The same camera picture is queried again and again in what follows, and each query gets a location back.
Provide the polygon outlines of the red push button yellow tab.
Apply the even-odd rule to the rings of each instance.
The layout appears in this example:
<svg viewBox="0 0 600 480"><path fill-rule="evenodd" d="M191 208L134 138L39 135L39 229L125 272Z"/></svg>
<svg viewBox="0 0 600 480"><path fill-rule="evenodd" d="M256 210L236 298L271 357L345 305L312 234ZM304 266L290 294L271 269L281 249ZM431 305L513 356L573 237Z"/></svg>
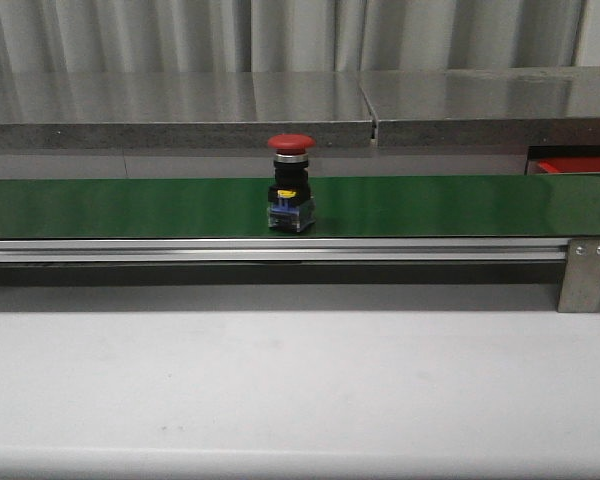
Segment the red push button yellow tab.
<svg viewBox="0 0 600 480"><path fill-rule="evenodd" d="M279 134L267 144L275 150L275 181L268 189L268 226L302 232L315 222L315 202L307 171L307 150L315 145L315 140L303 134Z"/></svg>

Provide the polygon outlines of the left stainless steel counter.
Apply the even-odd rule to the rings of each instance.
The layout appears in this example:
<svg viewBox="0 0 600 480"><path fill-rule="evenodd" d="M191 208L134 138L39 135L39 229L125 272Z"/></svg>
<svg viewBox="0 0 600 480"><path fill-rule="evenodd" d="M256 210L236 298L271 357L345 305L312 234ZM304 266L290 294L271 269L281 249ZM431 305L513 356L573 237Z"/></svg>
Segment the left stainless steel counter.
<svg viewBox="0 0 600 480"><path fill-rule="evenodd" d="M366 147L346 73L0 74L0 149L263 148L279 133Z"/></svg>

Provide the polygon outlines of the stainless steel counter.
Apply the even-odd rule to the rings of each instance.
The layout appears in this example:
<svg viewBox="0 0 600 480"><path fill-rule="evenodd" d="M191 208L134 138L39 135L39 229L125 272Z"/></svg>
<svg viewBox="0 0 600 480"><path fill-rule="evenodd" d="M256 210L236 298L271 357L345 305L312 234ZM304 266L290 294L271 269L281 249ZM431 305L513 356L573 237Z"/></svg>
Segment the stainless steel counter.
<svg viewBox="0 0 600 480"><path fill-rule="evenodd" d="M0 149L263 148L279 133L366 147L346 73L0 74Z"/></svg>
<svg viewBox="0 0 600 480"><path fill-rule="evenodd" d="M371 71L381 147L600 145L600 67Z"/></svg>

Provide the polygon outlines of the green conveyor belt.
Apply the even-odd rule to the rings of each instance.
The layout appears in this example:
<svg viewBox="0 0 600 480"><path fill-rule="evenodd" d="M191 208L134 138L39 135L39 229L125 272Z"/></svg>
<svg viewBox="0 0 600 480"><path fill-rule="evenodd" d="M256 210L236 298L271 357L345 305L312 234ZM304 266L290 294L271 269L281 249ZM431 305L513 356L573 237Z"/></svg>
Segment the green conveyor belt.
<svg viewBox="0 0 600 480"><path fill-rule="evenodd" d="M314 238L600 236L600 175L315 177ZM267 178L0 180L0 240L270 238Z"/></svg>

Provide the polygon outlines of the right stainless steel counter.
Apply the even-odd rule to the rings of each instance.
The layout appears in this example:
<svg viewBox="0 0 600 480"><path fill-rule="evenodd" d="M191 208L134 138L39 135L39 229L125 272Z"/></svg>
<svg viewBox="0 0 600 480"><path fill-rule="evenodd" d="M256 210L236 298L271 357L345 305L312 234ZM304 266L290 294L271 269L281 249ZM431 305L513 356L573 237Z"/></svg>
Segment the right stainless steel counter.
<svg viewBox="0 0 600 480"><path fill-rule="evenodd" d="M600 145L600 67L371 71L381 147Z"/></svg>

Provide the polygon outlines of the red plastic tray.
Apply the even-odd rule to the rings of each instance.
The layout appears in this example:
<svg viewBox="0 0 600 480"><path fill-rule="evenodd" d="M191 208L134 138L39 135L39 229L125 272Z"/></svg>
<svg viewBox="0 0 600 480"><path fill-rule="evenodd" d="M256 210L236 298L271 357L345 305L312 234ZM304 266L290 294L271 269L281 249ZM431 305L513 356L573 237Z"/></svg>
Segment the red plastic tray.
<svg viewBox="0 0 600 480"><path fill-rule="evenodd" d="M548 174L600 173L600 156L553 157L540 159L536 164Z"/></svg>

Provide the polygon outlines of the grey pleated curtain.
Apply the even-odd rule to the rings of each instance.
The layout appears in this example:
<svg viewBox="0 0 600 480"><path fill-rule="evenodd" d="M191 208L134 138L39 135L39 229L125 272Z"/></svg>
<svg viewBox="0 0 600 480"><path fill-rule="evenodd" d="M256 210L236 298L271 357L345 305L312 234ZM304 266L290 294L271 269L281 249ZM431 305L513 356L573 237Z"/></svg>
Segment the grey pleated curtain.
<svg viewBox="0 0 600 480"><path fill-rule="evenodd" d="M0 1L0 72L570 66L581 1Z"/></svg>

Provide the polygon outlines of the steel conveyor support bracket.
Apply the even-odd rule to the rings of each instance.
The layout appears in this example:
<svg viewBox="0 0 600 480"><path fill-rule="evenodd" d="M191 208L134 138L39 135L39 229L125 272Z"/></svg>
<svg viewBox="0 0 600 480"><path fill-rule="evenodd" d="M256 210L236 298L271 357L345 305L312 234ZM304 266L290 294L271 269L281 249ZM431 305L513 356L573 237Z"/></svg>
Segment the steel conveyor support bracket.
<svg viewBox="0 0 600 480"><path fill-rule="evenodd" d="M600 237L571 239L557 311L593 313L599 305Z"/></svg>

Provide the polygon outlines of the aluminium conveyor side rail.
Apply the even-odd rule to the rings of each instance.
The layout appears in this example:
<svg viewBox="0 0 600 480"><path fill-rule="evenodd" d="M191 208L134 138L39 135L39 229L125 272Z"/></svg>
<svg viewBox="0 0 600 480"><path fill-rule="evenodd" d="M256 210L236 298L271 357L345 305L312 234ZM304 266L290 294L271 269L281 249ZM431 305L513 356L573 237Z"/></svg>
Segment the aluminium conveyor side rail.
<svg viewBox="0 0 600 480"><path fill-rule="evenodd" d="M566 238L0 240L0 263L563 260Z"/></svg>

